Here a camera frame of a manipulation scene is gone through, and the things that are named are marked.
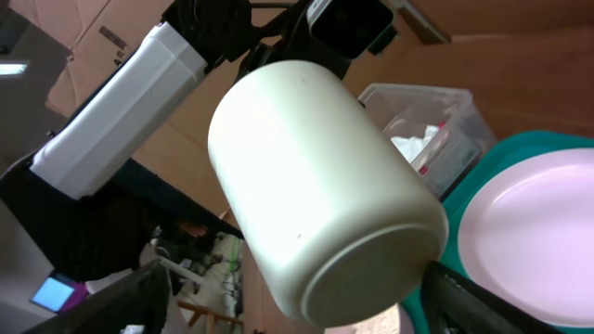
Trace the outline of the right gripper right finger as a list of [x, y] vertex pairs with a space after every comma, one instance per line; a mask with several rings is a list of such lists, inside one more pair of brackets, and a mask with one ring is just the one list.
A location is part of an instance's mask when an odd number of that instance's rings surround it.
[[432, 334], [560, 334], [438, 262], [423, 274], [420, 303]]

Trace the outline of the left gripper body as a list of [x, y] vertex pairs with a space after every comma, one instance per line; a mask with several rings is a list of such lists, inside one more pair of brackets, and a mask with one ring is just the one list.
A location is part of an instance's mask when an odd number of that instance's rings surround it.
[[236, 81], [265, 65], [283, 60], [305, 60], [330, 70], [343, 79], [352, 60], [317, 40], [311, 33], [306, 10], [311, 1], [299, 0], [263, 27], [263, 37], [279, 36], [273, 45], [260, 41], [240, 62]]

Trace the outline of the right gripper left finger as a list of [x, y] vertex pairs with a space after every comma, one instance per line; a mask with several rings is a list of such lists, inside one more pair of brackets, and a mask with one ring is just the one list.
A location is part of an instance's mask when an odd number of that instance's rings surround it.
[[170, 292], [168, 270], [154, 260], [25, 334], [111, 334], [129, 328], [160, 334]]

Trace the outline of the large white plate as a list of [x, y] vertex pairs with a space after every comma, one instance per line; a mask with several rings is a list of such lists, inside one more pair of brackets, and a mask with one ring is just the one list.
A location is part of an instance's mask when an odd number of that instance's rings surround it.
[[458, 254], [478, 285], [551, 325], [593, 326], [593, 151], [518, 162], [472, 198]]

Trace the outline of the white cup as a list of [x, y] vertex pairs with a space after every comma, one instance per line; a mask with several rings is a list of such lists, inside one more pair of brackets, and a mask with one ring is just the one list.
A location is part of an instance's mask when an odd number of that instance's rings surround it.
[[318, 328], [405, 300], [443, 254], [445, 210], [332, 72], [282, 61], [236, 82], [210, 161], [278, 309]]

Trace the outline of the white napkin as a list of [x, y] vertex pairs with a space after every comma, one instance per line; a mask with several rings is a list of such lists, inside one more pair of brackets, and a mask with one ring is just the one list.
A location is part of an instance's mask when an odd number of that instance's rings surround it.
[[412, 163], [431, 143], [439, 131], [439, 126], [422, 125], [416, 130], [415, 134], [410, 137], [396, 135], [392, 136], [390, 140], [403, 157], [409, 163]]

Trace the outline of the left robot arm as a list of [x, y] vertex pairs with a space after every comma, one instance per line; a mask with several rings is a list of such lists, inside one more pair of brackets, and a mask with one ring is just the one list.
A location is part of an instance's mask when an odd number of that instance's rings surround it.
[[57, 271], [90, 281], [135, 268], [154, 225], [232, 232], [133, 154], [226, 61], [240, 75], [299, 59], [343, 77], [350, 60], [311, 33], [313, 6], [300, 0], [256, 27], [247, 1], [172, 3], [66, 126], [2, 175], [2, 202]]

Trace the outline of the clear plastic waste bin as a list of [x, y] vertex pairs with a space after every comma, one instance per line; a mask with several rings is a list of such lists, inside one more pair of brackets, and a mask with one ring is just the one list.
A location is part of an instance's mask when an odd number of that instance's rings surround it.
[[440, 200], [497, 143], [467, 89], [374, 83], [358, 100], [389, 139], [396, 135], [410, 137], [422, 125], [440, 127], [431, 143], [410, 163]]

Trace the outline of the teal serving tray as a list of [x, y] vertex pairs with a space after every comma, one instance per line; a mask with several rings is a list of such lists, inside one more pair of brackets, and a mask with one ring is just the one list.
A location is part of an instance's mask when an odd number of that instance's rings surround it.
[[449, 231], [453, 236], [447, 241], [440, 263], [463, 276], [467, 275], [458, 253], [460, 220], [471, 199], [493, 177], [512, 165], [534, 156], [558, 150], [592, 147], [591, 137], [550, 131], [528, 131], [512, 135], [496, 144], [443, 202], [449, 220]]

